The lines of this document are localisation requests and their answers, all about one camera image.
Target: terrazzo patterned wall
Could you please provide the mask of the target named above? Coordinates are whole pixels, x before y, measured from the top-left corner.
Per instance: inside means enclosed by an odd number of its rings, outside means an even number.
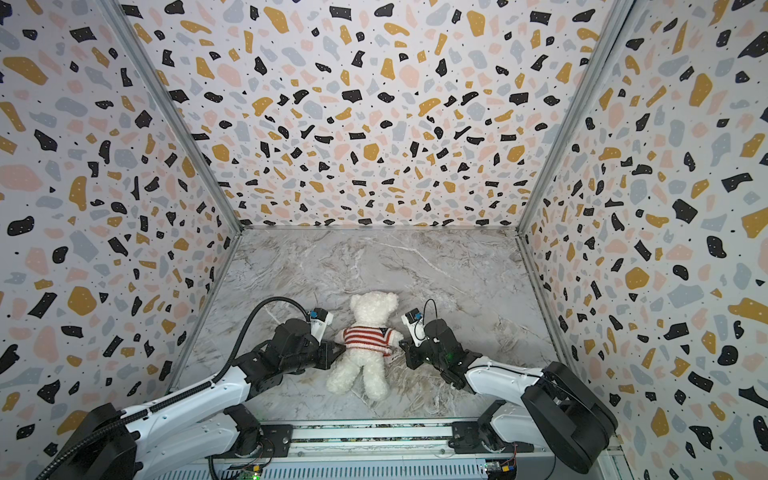
[[[635,9],[525,239],[635,478],[768,478],[768,4]]]
[[[0,2],[0,478],[162,396],[232,232],[90,2]]]
[[[516,225],[612,2],[126,0],[246,225]]]

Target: white teddy bear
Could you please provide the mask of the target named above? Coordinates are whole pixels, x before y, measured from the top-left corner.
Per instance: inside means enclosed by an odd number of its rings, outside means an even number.
[[[336,334],[336,341],[345,343],[346,351],[336,361],[326,386],[331,393],[347,393],[362,368],[362,383],[368,398],[381,400],[389,394],[384,357],[392,355],[392,349],[402,340],[402,333],[386,326],[397,308],[397,295],[384,292],[352,295],[349,305],[355,322]]]

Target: gray marble surface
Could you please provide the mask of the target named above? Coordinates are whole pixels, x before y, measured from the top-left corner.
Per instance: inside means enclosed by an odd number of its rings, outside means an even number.
[[[240,327],[262,299],[288,296],[335,315],[325,338],[353,321],[349,298],[371,290],[395,292],[392,325],[408,336],[400,316],[428,298],[464,348],[519,366],[556,359],[512,230],[246,230],[239,250],[193,346],[179,385],[216,372]],[[433,318],[432,305],[427,319]],[[271,338],[275,325],[299,316],[273,303],[253,321],[240,353]],[[260,420],[332,420],[477,416],[493,401],[450,389],[431,366],[406,368],[402,352],[388,359],[392,391],[367,399],[359,377],[353,390],[326,390],[327,372],[310,369],[247,402]]]

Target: black cable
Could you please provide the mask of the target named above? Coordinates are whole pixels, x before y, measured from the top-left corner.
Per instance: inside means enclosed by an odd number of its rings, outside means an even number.
[[[245,338],[245,334],[248,331],[248,327],[250,326],[250,323],[253,322],[253,318],[256,316],[256,314],[261,310],[265,305],[272,302],[288,302],[291,305],[295,306],[297,309],[301,310],[301,313],[304,315],[304,319],[307,323],[311,323],[310,320],[310,314],[302,307],[297,301],[292,300],[290,298],[287,298],[285,296],[271,296],[270,298],[266,300],[262,300],[256,307],[251,310],[250,315],[246,319],[245,323],[243,324],[243,328],[240,329],[240,335],[237,336],[237,340],[235,341],[234,347],[232,347],[232,352],[230,353],[230,358],[227,359],[227,362],[224,363],[224,367],[216,374],[216,376],[213,378],[213,383],[218,382],[221,380],[224,375],[227,373],[227,370],[230,369],[232,366],[232,362],[235,361],[235,357],[237,357],[237,351],[240,350],[240,344],[243,343],[243,339]]]
[[[116,429],[119,429],[120,427],[125,426],[128,423],[135,422],[136,420],[142,419],[147,415],[149,415],[150,412],[152,413],[158,412],[159,410],[162,410],[168,406],[171,406],[176,402],[184,400],[194,395],[195,393],[202,392],[205,389],[209,389],[211,386],[215,385],[217,382],[219,382],[219,380],[221,380],[224,377],[224,375],[227,373],[227,370],[229,370],[230,367],[232,366],[232,362],[235,360],[235,357],[237,356],[237,350],[240,349],[240,344],[243,342],[243,338],[245,338],[245,334],[248,330],[248,327],[250,326],[250,323],[253,321],[253,318],[256,316],[259,310],[261,310],[268,303],[280,302],[280,301],[288,302],[291,305],[294,305],[299,310],[301,310],[301,313],[304,315],[304,319],[306,320],[306,322],[310,323],[310,314],[304,309],[304,307],[302,307],[295,300],[292,300],[285,296],[271,296],[270,298],[263,300],[258,305],[256,305],[256,307],[251,311],[250,315],[248,316],[248,319],[243,324],[243,328],[240,329],[240,335],[237,336],[237,341],[235,342],[235,345],[232,348],[232,353],[230,353],[230,358],[227,359],[227,362],[224,364],[224,367],[219,371],[219,373],[211,381],[201,383],[200,385],[192,389],[184,390],[183,392],[180,392],[179,394],[172,396],[169,399],[165,399],[160,403],[152,405],[148,410],[147,409],[141,410],[140,412],[136,412],[133,415],[129,415],[122,419],[115,420],[114,422],[109,423],[101,427],[100,429],[94,430],[89,435],[87,435],[84,439],[82,439],[80,442],[75,443],[72,447],[56,455],[56,458],[54,458],[51,463],[49,463],[45,468],[42,469],[42,471],[38,474],[38,476],[35,477],[35,480],[46,480],[47,478],[50,478],[53,472],[55,472],[56,469],[59,468],[64,462],[66,462],[70,457],[72,457],[74,454],[79,452],[84,447],[103,438],[108,433]],[[209,459],[209,465],[211,465],[212,463],[213,463],[213,460]]]
[[[549,480],[549,477],[551,477],[552,474],[554,473],[554,466],[558,464],[558,456],[553,455],[553,457],[554,457],[554,462],[552,462],[552,470],[549,471],[549,475],[544,477],[544,480]]]
[[[487,369],[489,367],[490,368],[506,370],[507,372],[517,373],[518,375],[532,376],[535,379],[543,379],[546,382],[549,382],[550,385],[554,386],[555,388],[557,388],[561,392],[564,392],[565,395],[571,397],[573,400],[576,400],[577,402],[579,402],[579,404],[581,404],[581,406],[583,406],[584,409],[587,410],[587,412],[589,412],[593,417],[595,417],[595,419],[598,421],[598,425],[600,426],[600,430],[603,431],[603,436],[605,437],[605,444],[607,445],[607,444],[609,444],[611,442],[611,435],[609,435],[608,431],[605,429],[605,427],[603,427],[603,422],[600,420],[600,417],[598,417],[594,412],[592,412],[592,410],[589,409],[589,407],[587,407],[584,404],[584,402],[582,402],[576,395],[574,395],[573,393],[570,393],[568,390],[566,390],[563,387],[559,386],[557,383],[552,382],[550,379],[548,379],[545,376],[534,375],[534,374],[528,373],[528,372],[520,372],[518,370],[508,369],[507,367],[500,366],[500,365],[478,365],[478,366],[473,366],[472,368],[467,369],[467,373],[471,372],[472,370]]]
[[[214,457],[208,457],[208,473],[210,473],[211,480],[219,480],[219,475],[216,475],[216,470],[214,470]]]

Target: teddy bear ear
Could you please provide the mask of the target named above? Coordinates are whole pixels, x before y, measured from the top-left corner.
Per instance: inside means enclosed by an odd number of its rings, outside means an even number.
[[[394,312],[397,309],[397,293],[387,293],[386,299],[389,303],[389,308]]]

